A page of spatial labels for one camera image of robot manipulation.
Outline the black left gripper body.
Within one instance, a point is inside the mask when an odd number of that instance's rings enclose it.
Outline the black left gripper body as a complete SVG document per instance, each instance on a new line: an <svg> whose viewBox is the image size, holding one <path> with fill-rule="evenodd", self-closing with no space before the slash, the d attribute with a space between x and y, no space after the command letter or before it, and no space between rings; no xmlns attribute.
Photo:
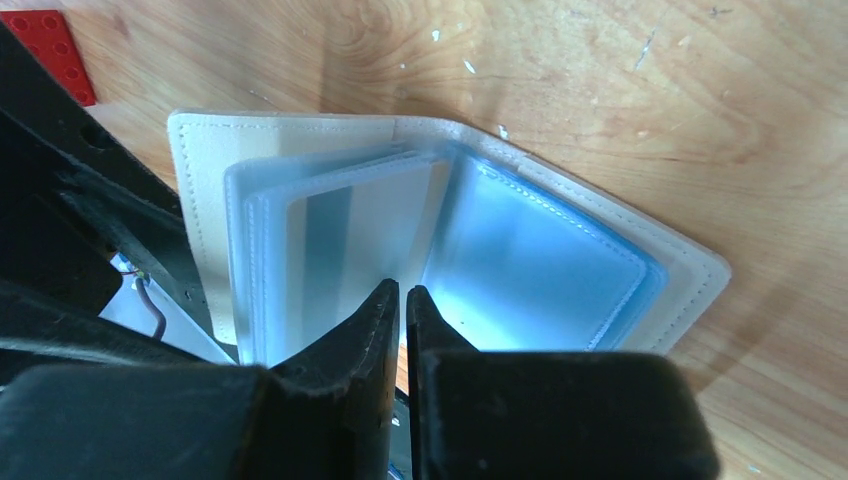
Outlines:
<svg viewBox="0 0 848 480"><path fill-rule="evenodd" d="M128 326L147 318L124 255L152 279L164 339L217 361L211 319L176 192L124 148L1 30L1 276Z"/></svg>

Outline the white card holder wallet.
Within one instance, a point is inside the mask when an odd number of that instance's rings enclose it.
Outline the white card holder wallet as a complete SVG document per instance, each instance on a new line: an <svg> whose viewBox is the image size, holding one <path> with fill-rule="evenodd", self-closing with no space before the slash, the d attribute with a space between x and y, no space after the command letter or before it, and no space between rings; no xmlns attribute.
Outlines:
<svg viewBox="0 0 848 480"><path fill-rule="evenodd" d="M280 363L383 279L483 351L668 352L725 289L719 254L474 127L392 115L172 113L214 337Z"/></svg>

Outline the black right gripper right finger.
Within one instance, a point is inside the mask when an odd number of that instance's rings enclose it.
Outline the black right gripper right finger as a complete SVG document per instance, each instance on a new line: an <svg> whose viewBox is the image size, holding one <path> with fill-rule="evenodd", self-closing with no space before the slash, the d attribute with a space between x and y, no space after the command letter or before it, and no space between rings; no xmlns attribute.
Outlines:
<svg viewBox="0 0 848 480"><path fill-rule="evenodd" d="M417 479L715 479L684 376L635 352L481 352L428 290L407 296Z"/></svg>

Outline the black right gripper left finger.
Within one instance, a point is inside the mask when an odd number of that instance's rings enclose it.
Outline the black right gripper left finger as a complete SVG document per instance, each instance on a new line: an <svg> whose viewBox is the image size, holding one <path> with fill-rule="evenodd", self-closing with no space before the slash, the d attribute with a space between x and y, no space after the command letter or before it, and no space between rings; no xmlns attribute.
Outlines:
<svg viewBox="0 0 848 480"><path fill-rule="evenodd" d="M383 479L399 287L273 367L223 365L1 285L5 479Z"/></svg>

